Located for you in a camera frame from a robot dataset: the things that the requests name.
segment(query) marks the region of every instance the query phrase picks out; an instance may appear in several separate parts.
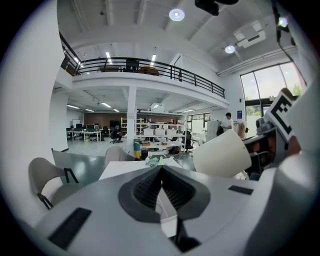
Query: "white t-shirt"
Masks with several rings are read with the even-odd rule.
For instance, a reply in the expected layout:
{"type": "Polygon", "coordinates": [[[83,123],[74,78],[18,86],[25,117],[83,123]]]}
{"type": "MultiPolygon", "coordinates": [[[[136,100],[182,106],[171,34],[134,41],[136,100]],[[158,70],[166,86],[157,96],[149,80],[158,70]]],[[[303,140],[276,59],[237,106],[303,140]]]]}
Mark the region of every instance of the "white t-shirt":
{"type": "Polygon", "coordinates": [[[225,126],[231,126],[231,130],[234,130],[234,121],[230,118],[229,120],[226,120],[225,126]]]}

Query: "blue sign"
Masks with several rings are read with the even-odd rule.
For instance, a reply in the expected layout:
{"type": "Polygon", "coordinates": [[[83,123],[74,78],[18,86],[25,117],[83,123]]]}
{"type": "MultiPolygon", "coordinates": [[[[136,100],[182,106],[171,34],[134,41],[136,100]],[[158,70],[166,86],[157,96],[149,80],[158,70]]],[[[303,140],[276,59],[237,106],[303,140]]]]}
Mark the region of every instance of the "blue sign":
{"type": "Polygon", "coordinates": [[[238,110],[238,111],[236,112],[236,118],[237,118],[237,119],[242,119],[242,110],[238,110]]]}

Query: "ceiling pipe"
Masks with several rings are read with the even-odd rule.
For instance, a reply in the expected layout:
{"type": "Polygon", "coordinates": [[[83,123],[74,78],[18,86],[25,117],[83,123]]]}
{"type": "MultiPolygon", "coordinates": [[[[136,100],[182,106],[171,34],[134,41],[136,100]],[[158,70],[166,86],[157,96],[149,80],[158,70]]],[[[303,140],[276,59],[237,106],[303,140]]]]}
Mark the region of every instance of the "ceiling pipe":
{"type": "MultiPolygon", "coordinates": [[[[284,49],[285,49],[285,51],[287,53],[298,50],[298,48],[296,46],[288,46],[288,47],[285,47],[284,49]]],[[[236,65],[234,65],[232,67],[229,67],[229,68],[227,68],[227,69],[225,69],[223,71],[218,72],[217,75],[218,76],[227,75],[227,74],[239,71],[239,70],[245,68],[246,66],[248,66],[250,64],[256,63],[258,61],[266,60],[266,59],[271,58],[271,57],[279,56],[279,55],[282,55],[282,54],[284,55],[285,53],[281,49],[278,49],[278,50],[275,50],[275,51],[271,51],[271,52],[256,56],[254,58],[245,60],[245,61],[243,61],[243,62],[241,62],[239,64],[236,64],[236,65]]]]}

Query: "man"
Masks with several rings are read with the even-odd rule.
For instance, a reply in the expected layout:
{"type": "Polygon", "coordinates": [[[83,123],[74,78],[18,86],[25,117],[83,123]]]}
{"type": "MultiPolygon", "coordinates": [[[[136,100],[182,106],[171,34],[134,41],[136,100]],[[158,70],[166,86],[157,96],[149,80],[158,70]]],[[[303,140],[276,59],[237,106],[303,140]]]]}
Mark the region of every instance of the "man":
{"type": "Polygon", "coordinates": [[[231,129],[233,131],[234,130],[234,121],[231,119],[231,113],[228,112],[228,113],[225,114],[225,116],[226,116],[226,119],[227,119],[226,126],[223,126],[221,124],[221,127],[223,129],[225,129],[226,131],[229,130],[229,129],[231,129]]]}
{"type": "Polygon", "coordinates": [[[119,125],[117,125],[115,127],[115,129],[113,130],[113,139],[116,140],[116,139],[119,139],[119,141],[121,140],[121,131],[120,131],[120,127],[119,125]]]}

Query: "railing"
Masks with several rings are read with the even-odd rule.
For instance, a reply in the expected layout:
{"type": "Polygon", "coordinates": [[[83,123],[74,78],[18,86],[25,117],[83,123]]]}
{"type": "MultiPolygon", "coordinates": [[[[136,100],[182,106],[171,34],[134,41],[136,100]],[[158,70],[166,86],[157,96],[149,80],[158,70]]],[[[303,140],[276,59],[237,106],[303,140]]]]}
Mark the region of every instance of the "railing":
{"type": "Polygon", "coordinates": [[[64,52],[65,58],[61,67],[72,76],[80,76],[93,72],[128,72],[168,77],[172,80],[186,82],[193,86],[203,88],[225,98],[225,89],[214,82],[183,68],[166,63],[131,57],[95,58],[82,61],[61,34],[60,37],[63,42],[62,45],[65,45],[63,47],[67,48],[64,52]]]}

